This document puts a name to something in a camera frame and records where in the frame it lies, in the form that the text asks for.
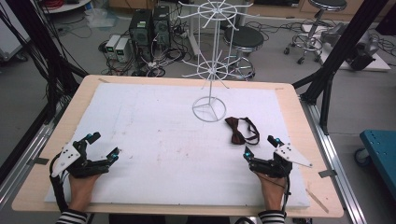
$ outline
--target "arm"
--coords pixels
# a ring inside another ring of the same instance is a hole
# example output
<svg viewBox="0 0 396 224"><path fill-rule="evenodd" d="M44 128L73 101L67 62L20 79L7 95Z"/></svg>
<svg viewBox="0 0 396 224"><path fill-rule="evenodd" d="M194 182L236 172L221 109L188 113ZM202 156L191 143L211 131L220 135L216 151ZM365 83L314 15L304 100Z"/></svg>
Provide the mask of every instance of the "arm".
<svg viewBox="0 0 396 224"><path fill-rule="evenodd" d="M87 222L85 210L91 202L93 187L98 178L99 175L86 178L74 178L72 175L69 175L72 200L69 208L62 212L56 223L84 224Z"/></svg>
<svg viewBox="0 0 396 224"><path fill-rule="evenodd" d="M265 210L259 213L259 218L265 223L285 223L286 214L281 210L281 202L285 191L285 178L271 178L267 175L256 173L262 183L262 196Z"/></svg>

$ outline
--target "wooden table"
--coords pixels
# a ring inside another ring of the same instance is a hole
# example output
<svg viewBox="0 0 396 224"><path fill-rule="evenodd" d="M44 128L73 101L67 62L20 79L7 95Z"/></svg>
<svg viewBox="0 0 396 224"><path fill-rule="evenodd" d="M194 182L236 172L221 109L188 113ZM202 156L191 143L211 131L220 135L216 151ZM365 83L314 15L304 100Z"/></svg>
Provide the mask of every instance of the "wooden table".
<svg viewBox="0 0 396 224"><path fill-rule="evenodd" d="M289 130L290 141L314 165L301 166L306 192L311 206L287 209L289 217L341 217L344 214L332 181L321 178L319 172L326 170L318 145L309 127L304 111L294 88L285 83L224 81L230 88L275 90L283 118ZM202 86L201 79L186 78L146 78L88 76L82 81L40 157L52 160L66 142L70 141L84 114L96 87L100 83L131 83L173 86ZM23 183L12 208L17 211L58 211L56 203L45 203L44 198L50 187L49 166L36 164ZM94 203L88 212L94 213L136 213L169 215L210 215L210 216L257 216L261 209L249 206L181 206L149 204Z"/></svg>

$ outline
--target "black stool seat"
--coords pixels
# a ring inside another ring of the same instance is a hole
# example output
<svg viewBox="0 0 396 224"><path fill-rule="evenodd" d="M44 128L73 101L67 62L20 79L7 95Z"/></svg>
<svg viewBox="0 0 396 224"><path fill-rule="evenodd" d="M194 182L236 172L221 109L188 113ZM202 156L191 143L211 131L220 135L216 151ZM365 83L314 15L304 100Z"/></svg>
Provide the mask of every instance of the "black stool seat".
<svg viewBox="0 0 396 224"><path fill-rule="evenodd" d="M317 8L327 11L340 11L346 8L346 0L308 0L309 3Z"/></svg>
<svg viewBox="0 0 396 224"><path fill-rule="evenodd" d="M238 31L233 31L233 27L230 27L224 32L224 41L227 45L230 45L233 34L234 49L251 52L259 49L264 43L264 37L259 31L246 26L237 26L236 28Z"/></svg>

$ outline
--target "dark brown bow tie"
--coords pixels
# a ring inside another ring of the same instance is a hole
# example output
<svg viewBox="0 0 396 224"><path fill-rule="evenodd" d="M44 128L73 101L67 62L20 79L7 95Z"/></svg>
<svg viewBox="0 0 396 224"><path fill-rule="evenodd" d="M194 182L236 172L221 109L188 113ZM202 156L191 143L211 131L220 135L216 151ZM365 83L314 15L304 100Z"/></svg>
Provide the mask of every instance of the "dark brown bow tie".
<svg viewBox="0 0 396 224"><path fill-rule="evenodd" d="M227 124L231 127L231 129L233 130L233 136L231 137L231 142L236 144L236 145L244 145L245 143L250 144L250 145L257 145L260 142L260 134L259 131L257 131L256 126L253 124L253 122L251 122L251 120L249 118L244 118L242 120L246 121L248 123L248 127L247 130L254 133L253 136L249 137L249 138L245 138L244 135L242 135L239 131L238 131L238 121L240 119L234 118L234 117L229 117L227 119L225 119L225 121L227 122ZM251 143L249 141L257 139L256 143Z"/></svg>

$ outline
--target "person's left hand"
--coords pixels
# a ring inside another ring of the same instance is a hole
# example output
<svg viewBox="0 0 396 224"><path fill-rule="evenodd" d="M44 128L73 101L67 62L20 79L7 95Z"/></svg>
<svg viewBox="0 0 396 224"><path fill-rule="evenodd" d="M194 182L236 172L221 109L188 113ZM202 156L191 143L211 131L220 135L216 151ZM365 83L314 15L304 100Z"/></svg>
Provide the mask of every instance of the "person's left hand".
<svg viewBox="0 0 396 224"><path fill-rule="evenodd" d="M75 178L69 175L72 200L69 209L85 212L92 199L92 191L96 180L100 175L88 176L85 178Z"/></svg>

